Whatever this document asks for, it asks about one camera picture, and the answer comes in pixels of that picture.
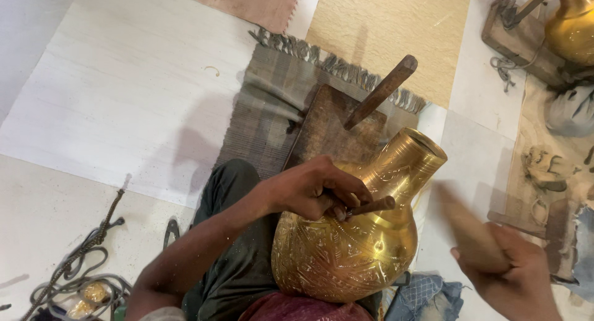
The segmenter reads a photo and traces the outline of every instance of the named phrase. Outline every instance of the dark pants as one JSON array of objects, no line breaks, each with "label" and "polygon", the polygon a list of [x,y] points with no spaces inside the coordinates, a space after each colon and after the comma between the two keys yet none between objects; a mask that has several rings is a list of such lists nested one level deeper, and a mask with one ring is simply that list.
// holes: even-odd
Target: dark pants
[{"label": "dark pants", "polygon": [[[234,159],[217,167],[204,187],[194,227],[224,211],[260,181],[248,162]],[[237,320],[261,297],[278,291],[270,267],[272,240],[279,214],[256,220],[214,261],[184,297],[188,321]],[[381,292],[357,301],[375,319]]]}]

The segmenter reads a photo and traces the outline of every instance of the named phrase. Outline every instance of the wooden chisel handle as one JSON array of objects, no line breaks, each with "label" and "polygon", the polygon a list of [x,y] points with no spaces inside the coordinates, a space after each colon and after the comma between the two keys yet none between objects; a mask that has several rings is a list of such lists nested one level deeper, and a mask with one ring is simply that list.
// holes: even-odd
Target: wooden chisel handle
[{"label": "wooden chisel handle", "polygon": [[371,91],[369,96],[357,106],[357,108],[351,113],[346,119],[343,127],[350,131],[351,128],[355,127],[361,120],[367,118],[374,112],[375,109],[382,104],[382,102],[388,98],[402,82],[406,81],[416,70],[417,61],[414,56],[405,56],[400,63],[392,69],[390,74],[386,76],[382,82],[380,82],[374,91]]},{"label": "wooden chisel handle", "polygon": [[436,189],[441,213],[450,225],[464,262],[481,272],[507,272],[510,260],[487,227],[443,184],[436,184]]},{"label": "wooden chisel handle", "polygon": [[351,209],[348,209],[346,211],[346,216],[348,218],[353,215],[360,215],[360,214],[365,214],[365,213],[369,213],[369,212],[393,210],[394,207],[396,207],[396,201],[394,200],[394,198],[392,196],[387,196],[387,197],[375,200],[374,202],[371,202],[367,205],[353,207]]}]

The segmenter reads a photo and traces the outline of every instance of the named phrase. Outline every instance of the pink cloth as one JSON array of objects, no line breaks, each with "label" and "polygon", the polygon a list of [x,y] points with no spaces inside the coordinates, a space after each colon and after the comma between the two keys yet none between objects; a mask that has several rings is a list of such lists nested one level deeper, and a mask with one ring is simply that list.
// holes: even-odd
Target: pink cloth
[{"label": "pink cloth", "polygon": [[297,0],[197,0],[272,33],[284,33]]},{"label": "pink cloth", "polygon": [[313,298],[289,297],[280,292],[254,302],[239,321],[373,321],[355,302],[333,304]]}]

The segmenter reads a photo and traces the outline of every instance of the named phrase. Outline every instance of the maroon cloth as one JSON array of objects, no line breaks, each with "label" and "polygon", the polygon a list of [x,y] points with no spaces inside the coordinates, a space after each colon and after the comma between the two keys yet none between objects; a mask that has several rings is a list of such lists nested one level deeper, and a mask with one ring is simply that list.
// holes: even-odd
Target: maroon cloth
[{"label": "maroon cloth", "polygon": [[355,302],[333,304],[313,298],[290,297],[280,292],[266,295],[242,314],[239,321],[373,321]]}]

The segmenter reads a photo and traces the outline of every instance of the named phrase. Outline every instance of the brass pot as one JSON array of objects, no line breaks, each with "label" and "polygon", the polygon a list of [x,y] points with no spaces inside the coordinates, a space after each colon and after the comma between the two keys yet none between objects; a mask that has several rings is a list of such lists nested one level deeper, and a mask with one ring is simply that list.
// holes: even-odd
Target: brass pot
[{"label": "brass pot", "polygon": [[549,48],[578,65],[594,65],[594,0],[559,2],[557,13],[545,26]]},{"label": "brass pot", "polygon": [[390,286],[417,248],[411,200],[447,160],[439,146],[403,128],[368,163],[337,163],[359,177],[374,199],[392,196],[396,209],[339,222],[284,212],[276,228],[272,270],[285,294],[352,302]]}]

